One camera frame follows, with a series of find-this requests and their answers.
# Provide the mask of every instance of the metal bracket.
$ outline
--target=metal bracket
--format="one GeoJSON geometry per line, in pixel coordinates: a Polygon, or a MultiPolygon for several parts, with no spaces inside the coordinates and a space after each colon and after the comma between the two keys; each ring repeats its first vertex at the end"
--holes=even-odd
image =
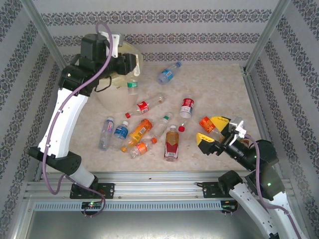
{"type": "Polygon", "coordinates": [[[198,187],[203,189],[204,198],[230,198],[227,194],[223,194],[218,186],[218,182],[196,183],[198,187]]]}
{"type": "MultiPolygon", "coordinates": [[[[70,192],[70,199],[101,199],[101,196],[91,193],[83,195],[83,191],[80,190],[81,188],[75,184],[72,184],[71,192],[70,192]]],[[[103,194],[105,199],[113,199],[115,190],[114,183],[99,183],[97,192],[103,194]]]]}

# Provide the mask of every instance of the robotic arm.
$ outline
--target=robotic arm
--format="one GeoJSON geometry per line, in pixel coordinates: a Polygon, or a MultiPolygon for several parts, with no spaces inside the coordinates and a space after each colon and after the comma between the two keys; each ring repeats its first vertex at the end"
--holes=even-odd
{"type": "Polygon", "coordinates": [[[239,117],[233,120],[224,117],[212,118],[213,123],[225,136],[222,142],[203,134],[197,134],[197,145],[207,155],[216,153],[220,155],[226,152],[248,171],[245,177],[247,184],[243,183],[241,177],[235,171],[229,171],[219,177],[218,185],[225,195],[234,198],[254,220],[266,239],[305,239],[306,236],[299,227],[288,203],[284,185],[272,168],[279,160],[276,150],[271,142],[266,140],[257,141],[260,152],[259,165],[256,164],[257,154],[255,147],[246,147],[237,138],[243,138],[246,130],[243,121],[239,117]],[[256,169],[259,167],[259,185],[256,180],[256,169]],[[255,199],[258,195],[258,186],[261,189],[261,197],[265,201],[267,211],[255,199]]]}
{"type": "MultiPolygon", "coordinates": [[[[86,170],[82,164],[81,156],[69,151],[69,143],[73,129],[78,116],[87,102],[92,90],[99,85],[99,79],[110,77],[110,74],[117,72],[120,75],[126,75],[133,71],[137,65],[134,54],[120,54],[118,47],[123,44],[121,34],[112,34],[113,49],[112,57],[103,73],[81,89],[76,95],[72,96],[60,111],[60,116],[55,122],[50,145],[47,152],[46,164],[54,169],[65,173],[75,182],[96,190],[98,179],[92,173],[86,170]]],[[[57,103],[51,118],[47,132],[38,147],[32,147],[29,155],[42,161],[49,129],[52,125],[56,113],[65,99],[79,86],[91,79],[104,65],[109,54],[108,34],[88,34],[81,40],[81,54],[76,55],[69,66],[63,69],[60,81],[57,103]]]]}

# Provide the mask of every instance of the marble floor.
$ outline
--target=marble floor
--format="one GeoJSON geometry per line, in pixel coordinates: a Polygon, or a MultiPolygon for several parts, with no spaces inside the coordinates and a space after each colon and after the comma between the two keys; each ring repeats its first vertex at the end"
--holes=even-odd
{"type": "Polygon", "coordinates": [[[162,135],[153,149],[145,155],[130,159],[127,153],[98,149],[98,142],[107,117],[115,119],[115,125],[126,119],[125,112],[113,113],[105,109],[93,92],[84,106],[74,128],[69,150],[82,156],[84,165],[92,172],[110,171],[206,171],[206,170],[244,170],[226,153],[221,156],[204,155],[196,144],[196,133],[202,131],[198,124],[204,116],[240,116],[247,132],[260,139],[253,110],[239,65],[185,65],[171,82],[160,86],[156,81],[163,66],[145,66],[139,79],[140,93],[138,102],[156,93],[165,93],[166,101],[142,116],[129,119],[131,132],[143,118],[153,122],[172,112],[175,118],[170,124],[177,123],[177,116],[184,96],[194,97],[194,111],[188,127],[180,134],[179,157],[177,162],[163,160],[165,135],[162,135]]]}

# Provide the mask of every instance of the patterned wall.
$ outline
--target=patterned wall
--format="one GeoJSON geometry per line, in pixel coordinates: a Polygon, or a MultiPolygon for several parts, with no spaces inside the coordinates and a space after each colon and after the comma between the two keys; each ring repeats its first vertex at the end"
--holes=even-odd
{"type": "Polygon", "coordinates": [[[319,237],[319,1],[293,0],[251,78],[311,238],[319,237]]]}
{"type": "Polygon", "coordinates": [[[37,161],[27,151],[49,123],[60,74],[50,51],[18,0],[0,1],[0,238],[19,208],[37,161]]]}
{"type": "Polygon", "coordinates": [[[102,20],[126,35],[146,64],[244,66],[278,0],[35,0],[66,61],[102,20]]]}

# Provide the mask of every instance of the purple cable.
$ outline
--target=purple cable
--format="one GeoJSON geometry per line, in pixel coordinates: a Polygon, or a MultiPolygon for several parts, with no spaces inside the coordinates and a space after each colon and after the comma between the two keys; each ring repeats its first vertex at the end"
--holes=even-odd
{"type": "Polygon", "coordinates": [[[93,190],[93,189],[87,188],[87,187],[85,187],[85,186],[83,186],[83,185],[81,185],[81,184],[75,182],[75,181],[74,181],[72,178],[70,178],[68,175],[65,175],[65,177],[66,177],[67,179],[69,179],[72,183],[78,185],[79,187],[81,187],[81,188],[83,188],[83,189],[85,189],[85,190],[87,190],[87,191],[90,191],[90,192],[92,192],[92,193],[95,193],[95,194],[99,195],[99,196],[102,198],[103,206],[100,208],[100,210],[99,210],[97,213],[93,214],[93,215],[87,215],[87,214],[86,214],[86,210],[87,210],[88,208],[85,208],[85,209],[84,209],[84,212],[83,212],[83,214],[84,214],[85,217],[90,217],[90,218],[96,217],[97,215],[99,215],[99,214],[105,209],[106,200],[105,200],[105,197],[104,197],[104,195],[103,195],[102,193],[99,193],[99,192],[97,192],[97,191],[95,191],[95,190],[93,190]]]}
{"type": "Polygon", "coordinates": [[[290,221],[291,225],[293,226],[294,231],[295,231],[298,239],[301,239],[300,233],[297,230],[295,222],[294,222],[293,218],[291,217],[291,215],[289,214],[289,211],[284,207],[277,206],[277,205],[270,205],[264,201],[264,198],[262,197],[261,189],[260,189],[260,153],[259,153],[259,147],[258,147],[257,142],[252,138],[252,136],[250,136],[249,134],[245,134],[245,137],[250,139],[253,142],[255,149],[256,149],[256,188],[257,188],[258,197],[259,197],[262,205],[268,209],[272,209],[272,210],[280,209],[280,210],[284,211],[284,213],[289,218],[289,221],[290,221]]]}
{"type": "Polygon", "coordinates": [[[106,69],[106,67],[108,66],[110,60],[111,60],[111,57],[112,57],[112,51],[113,51],[113,39],[112,39],[112,33],[111,33],[111,30],[109,29],[109,27],[103,23],[103,22],[98,22],[95,26],[95,30],[96,30],[96,33],[99,34],[99,25],[103,25],[106,30],[107,30],[107,33],[109,35],[109,40],[110,40],[110,47],[109,47],[109,55],[104,63],[104,65],[102,66],[102,68],[91,78],[89,79],[87,82],[83,83],[81,86],[79,86],[78,88],[76,88],[62,103],[62,105],[60,106],[60,108],[58,109],[57,113],[55,114],[53,120],[52,120],[52,124],[50,126],[50,130],[49,130],[49,133],[48,133],[48,136],[47,136],[47,139],[46,139],[46,144],[45,144],[45,149],[44,149],[44,153],[43,153],[43,160],[42,160],[42,172],[43,172],[43,179],[45,181],[45,184],[46,184],[46,187],[48,188],[48,190],[53,194],[53,195],[56,195],[59,193],[60,191],[60,186],[61,186],[61,181],[64,177],[64,175],[62,175],[59,179],[59,182],[58,182],[58,187],[57,187],[57,190],[54,191],[52,188],[51,188],[51,185],[49,183],[49,180],[47,178],[47,175],[46,175],[46,156],[47,156],[47,153],[48,153],[48,150],[49,150],[49,145],[50,145],[50,140],[51,140],[51,136],[52,136],[52,132],[53,132],[53,129],[54,129],[54,126],[55,126],[55,123],[60,115],[60,113],[62,112],[62,109],[64,108],[64,106],[66,105],[66,103],[71,99],[72,96],[74,96],[76,93],[78,93],[81,89],[83,89],[84,87],[86,87],[87,85],[89,85],[90,83],[92,83],[94,80],[96,80],[99,75],[101,75],[103,73],[103,71],[106,69]]]}

